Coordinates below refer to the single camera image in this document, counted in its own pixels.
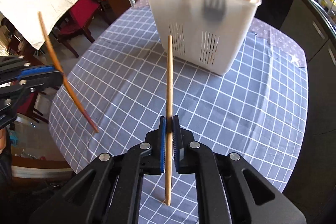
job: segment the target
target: blue gripper pad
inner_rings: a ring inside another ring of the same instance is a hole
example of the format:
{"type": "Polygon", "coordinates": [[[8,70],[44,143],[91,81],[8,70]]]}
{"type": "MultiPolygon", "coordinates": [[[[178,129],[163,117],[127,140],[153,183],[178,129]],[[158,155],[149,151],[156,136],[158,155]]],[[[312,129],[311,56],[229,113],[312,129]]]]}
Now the blue gripper pad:
{"type": "Polygon", "coordinates": [[[179,172],[180,161],[184,157],[184,147],[182,142],[179,117],[177,115],[173,117],[172,128],[173,128],[173,149],[174,149],[175,169],[176,172],[179,172]]]}
{"type": "Polygon", "coordinates": [[[160,117],[159,130],[161,133],[161,157],[160,157],[160,170],[161,173],[165,170],[165,151],[166,151],[166,118],[160,117]]]}
{"type": "Polygon", "coordinates": [[[37,68],[29,68],[22,70],[21,73],[17,76],[17,79],[20,80],[22,77],[28,76],[28,75],[34,75],[38,73],[44,73],[44,72],[51,72],[54,71],[54,66],[41,66],[37,68]]]}

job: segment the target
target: white container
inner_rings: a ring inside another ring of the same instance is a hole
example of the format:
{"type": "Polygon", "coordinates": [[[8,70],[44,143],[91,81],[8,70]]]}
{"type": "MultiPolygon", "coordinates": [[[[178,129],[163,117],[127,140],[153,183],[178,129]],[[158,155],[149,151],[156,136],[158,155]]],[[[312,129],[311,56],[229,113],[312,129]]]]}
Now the white container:
{"type": "Polygon", "coordinates": [[[231,67],[261,0],[148,0],[162,46],[219,75],[231,67]]]}

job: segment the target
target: chair leg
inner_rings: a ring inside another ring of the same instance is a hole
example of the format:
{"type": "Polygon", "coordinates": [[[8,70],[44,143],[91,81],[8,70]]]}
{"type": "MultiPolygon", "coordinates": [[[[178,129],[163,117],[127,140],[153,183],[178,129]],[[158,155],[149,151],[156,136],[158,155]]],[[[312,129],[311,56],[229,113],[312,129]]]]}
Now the chair leg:
{"type": "Polygon", "coordinates": [[[95,39],[91,36],[91,32],[87,29],[87,28],[82,28],[83,34],[85,35],[85,37],[91,42],[93,43],[95,41],[95,39]]]}
{"type": "Polygon", "coordinates": [[[40,112],[39,110],[37,110],[36,108],[33,108],[33,111],[35,111],[37,114],[39,114],[39,115],[43,116],[43,113],[42,113],[42,112],[40,112]]]}
{"type": "Polygon", "coordinates": [[[98,8],[98,12],[103,20],[110,26],[112,24],[112,21],[109,19],[107,14],[101,8],[98,8]]]}
{"type": "Polygon", "coordinates": [[[41,120],[42,122],[49,123],[49,121],[48,121],[46,118],[43,118],[43,117],[41,117],[41,116],[38,115],[38,114],[33,113],[33,114],[32,114],[32,117],[33,117],[33,118],[36,118],[36,119],[39,119],[39,120],[41,120]]]}
{"type": "Polygon", "coordinates": [[[68,50],[70,50],[73,55],[78,58],[79,54],[75,51],[75,49],[68,43],[68,41],[66,41],[65,39],[60,39],[58,40],[60,43],[62,43],[68,50]]]}
{"type": "Polygon", "coordinates": [[[40,123],[39,120],[35,119],[33,116],[27,116],[28,118],[31,118],[33,121],[40,123]]]}

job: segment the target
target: blue checkered tablecloth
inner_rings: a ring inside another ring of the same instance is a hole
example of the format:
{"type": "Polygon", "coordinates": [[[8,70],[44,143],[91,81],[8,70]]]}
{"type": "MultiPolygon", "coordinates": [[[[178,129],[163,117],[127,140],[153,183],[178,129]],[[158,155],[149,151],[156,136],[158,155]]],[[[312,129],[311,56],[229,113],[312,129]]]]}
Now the blue checkered tablecloth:
{"type": "MultiPolygon", "coordinates": [[[[78,173],[100,153],[125,153],[165,115],[166,54],[149,7],[128,10],[80,58],[68,80],[100,132],[61,87],[50,132],[78,173]]],[[[307,69],[249,32],[225,76],[174,59],[173,112],[214,152],[238,152],[282,191],[298,158],[307,114],[307,69]]],[[[139,223],[197,223],[194,175],[146,176],[139,223]]]]}

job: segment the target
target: person's hand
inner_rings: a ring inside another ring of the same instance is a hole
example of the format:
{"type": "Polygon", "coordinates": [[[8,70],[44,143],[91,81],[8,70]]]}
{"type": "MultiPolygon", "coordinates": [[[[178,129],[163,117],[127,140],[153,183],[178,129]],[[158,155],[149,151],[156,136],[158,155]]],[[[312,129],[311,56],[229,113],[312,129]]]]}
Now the person's hand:
{"type": "Polygon", "coordinates": [[[0,154],[6,147],[6,129],[0,129],[0,154]]]}

